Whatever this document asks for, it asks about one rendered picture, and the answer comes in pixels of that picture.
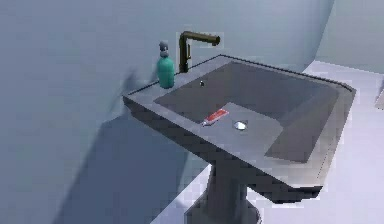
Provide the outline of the green pump dispenser bottle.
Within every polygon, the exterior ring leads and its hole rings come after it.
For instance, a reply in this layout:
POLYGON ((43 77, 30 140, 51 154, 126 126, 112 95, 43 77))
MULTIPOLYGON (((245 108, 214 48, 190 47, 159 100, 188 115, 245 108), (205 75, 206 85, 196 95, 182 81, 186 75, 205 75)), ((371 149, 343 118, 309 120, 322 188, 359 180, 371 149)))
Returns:
POLYGON ((164 41, 159 43, 160 58, 157 62, 156 71, 159 79, 159 84, 164 89, 169 89, 174 86, 174 62, 169 57, 169 47, 164 41))

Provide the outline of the red toothpaste tube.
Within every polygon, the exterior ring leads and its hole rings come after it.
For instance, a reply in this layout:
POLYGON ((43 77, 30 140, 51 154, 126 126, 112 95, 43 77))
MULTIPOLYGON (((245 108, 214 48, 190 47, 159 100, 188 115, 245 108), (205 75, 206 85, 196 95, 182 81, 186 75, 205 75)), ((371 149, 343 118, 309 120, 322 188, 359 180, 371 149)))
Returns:
POLYGON ((221 118, 225 117, 228 114, 229 114, 229 112, 227 110, 219 109, 216 112, 214 112, 211 115, 209 115, 208 117, 206 117, 202 121, 201 125, 202 126, 210 126, 210 125, 214 124, 215 122, 217 122, 218 120, 220 120, 221 118))

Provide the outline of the dark bronze faucet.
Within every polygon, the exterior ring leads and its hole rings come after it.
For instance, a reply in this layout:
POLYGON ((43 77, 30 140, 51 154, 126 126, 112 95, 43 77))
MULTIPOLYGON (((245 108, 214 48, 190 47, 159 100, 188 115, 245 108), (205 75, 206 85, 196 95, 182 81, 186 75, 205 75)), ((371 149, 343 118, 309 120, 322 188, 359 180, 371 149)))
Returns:
POLYGON ((179 72, 188 72, 188 60, 191 58, 190 45, 187 40, 195 40, 204 43, 210 43, 212 46, 217 46, 221 38, 219 36, 197 33, 192 31, 183 31, 179 37, 179 72))

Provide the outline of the grey pedestal sink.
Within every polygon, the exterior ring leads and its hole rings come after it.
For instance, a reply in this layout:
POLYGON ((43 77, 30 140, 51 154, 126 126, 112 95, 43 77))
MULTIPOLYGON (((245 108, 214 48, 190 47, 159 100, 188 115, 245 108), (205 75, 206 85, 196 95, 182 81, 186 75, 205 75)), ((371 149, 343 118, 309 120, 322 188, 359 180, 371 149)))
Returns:
POLYGON ((123 95, 131 114, 207 161, 203 195, 184 224, 261 224, 246 198, 253 190, 276 204, 321 191, 356 91, 326 78, 218 55, 123 95), (228 115, 202 121, 219 109, 228 115))

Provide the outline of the grey object at wall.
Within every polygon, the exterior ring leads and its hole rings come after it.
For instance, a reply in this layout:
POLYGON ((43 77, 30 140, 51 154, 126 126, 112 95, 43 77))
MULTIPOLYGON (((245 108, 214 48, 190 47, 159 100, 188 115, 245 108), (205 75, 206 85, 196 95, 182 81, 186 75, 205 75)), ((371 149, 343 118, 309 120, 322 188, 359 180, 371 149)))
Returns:
POLYGON ((379 94, 376 97, 375 107, 377 109, 384 110, 384 80, 381 83, 379 94))

